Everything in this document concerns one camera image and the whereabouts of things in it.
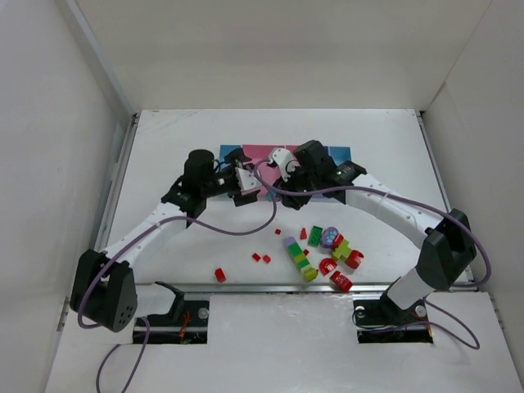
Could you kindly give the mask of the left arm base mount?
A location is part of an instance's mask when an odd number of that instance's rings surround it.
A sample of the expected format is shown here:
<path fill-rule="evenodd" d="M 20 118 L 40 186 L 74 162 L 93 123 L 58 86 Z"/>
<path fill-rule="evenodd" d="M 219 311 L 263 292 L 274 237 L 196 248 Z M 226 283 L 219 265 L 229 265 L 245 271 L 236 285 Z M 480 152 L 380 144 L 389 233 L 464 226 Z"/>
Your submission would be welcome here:
<path fill-rule="evenodd" d="M 187 298 L 184 291 L 165 282 L 140 286 L 132 340 L 134 344 L 205 344 L 209 316 L 208 298 Z"/>

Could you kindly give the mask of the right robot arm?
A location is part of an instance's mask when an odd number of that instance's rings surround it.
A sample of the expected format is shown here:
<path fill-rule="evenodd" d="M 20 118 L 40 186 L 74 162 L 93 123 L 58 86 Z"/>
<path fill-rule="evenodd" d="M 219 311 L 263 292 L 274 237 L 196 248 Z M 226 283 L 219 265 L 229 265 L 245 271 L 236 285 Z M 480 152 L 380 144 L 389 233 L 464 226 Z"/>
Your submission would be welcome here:
<path fill-rule="evenodd" d="M 445 213 L 404 198 L 364 167 L 350 160 L 337 164 L 317 140 L 294 151 L 276 147 L 269 153 L 269 164 L 281 172 L 273 187 L 286 207 L 299 210 L 315 194 L 333 198 L 370 214 L 420 250 L 416 265 L 382 295 L 393 309 L 406 310 L 434 291 L 449 290 L 477 255 L 462 211 Z"/>

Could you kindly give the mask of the green lego plate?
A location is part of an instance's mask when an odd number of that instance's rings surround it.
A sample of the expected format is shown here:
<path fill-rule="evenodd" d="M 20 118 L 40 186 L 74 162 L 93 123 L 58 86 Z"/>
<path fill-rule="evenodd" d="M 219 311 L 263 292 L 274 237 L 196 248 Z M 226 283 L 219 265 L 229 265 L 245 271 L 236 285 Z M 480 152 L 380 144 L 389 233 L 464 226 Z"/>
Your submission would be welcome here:
<path fill-rule="evenodd" d="M 313 226 L 310 230 L 308 237 L 308 245 L 317 247 L 321 243 L 323 234 L 323 228 L 319 226 Z"/>

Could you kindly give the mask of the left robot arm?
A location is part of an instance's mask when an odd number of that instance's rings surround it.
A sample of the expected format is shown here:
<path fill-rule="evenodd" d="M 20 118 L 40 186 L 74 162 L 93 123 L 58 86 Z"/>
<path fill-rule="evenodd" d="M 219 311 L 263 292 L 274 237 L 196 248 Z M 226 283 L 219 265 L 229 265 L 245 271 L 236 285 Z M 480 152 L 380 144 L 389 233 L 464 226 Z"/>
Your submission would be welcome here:
<path fill-rule="evenodd" d="M 183 173 L 136 228 L 113 245 L 101 251 L 89 249 L 80 256 L 70 296 L 79 326 L 120 332 L 135 317 L 167 312 L 168 305 L 155 292 L 137 293 L 135 268 L 198 223 L 210 198 L 226 195 L 236 206 L 255 202 L 260 184 L 253 169 L 251 158 L 241 148 L 222 160 L 208 150 L 191 151 Z"/>

